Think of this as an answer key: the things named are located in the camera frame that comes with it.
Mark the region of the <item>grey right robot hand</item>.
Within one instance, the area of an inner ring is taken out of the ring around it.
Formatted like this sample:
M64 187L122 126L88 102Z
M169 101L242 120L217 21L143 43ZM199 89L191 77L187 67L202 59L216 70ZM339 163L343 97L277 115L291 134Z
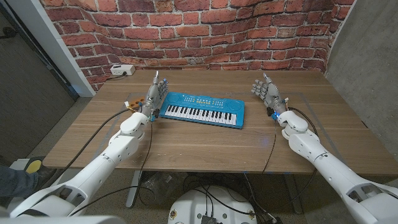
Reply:
M269 116L278 117L280 114L287 111L284 100L280 96L277 87L273 84L270 77L263 73L264 80L255 80L252 85L251 92L257 95L267 108Z

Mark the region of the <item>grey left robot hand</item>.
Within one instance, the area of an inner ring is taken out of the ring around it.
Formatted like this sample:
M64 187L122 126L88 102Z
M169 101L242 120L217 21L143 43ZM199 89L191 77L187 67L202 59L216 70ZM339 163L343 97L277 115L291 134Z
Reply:
M162 106L162 102L168 93L168 81L159 78L159 71L157 70L153 79L153 84L150 86L144 102L142 104L141 113L149 118L155 114Z

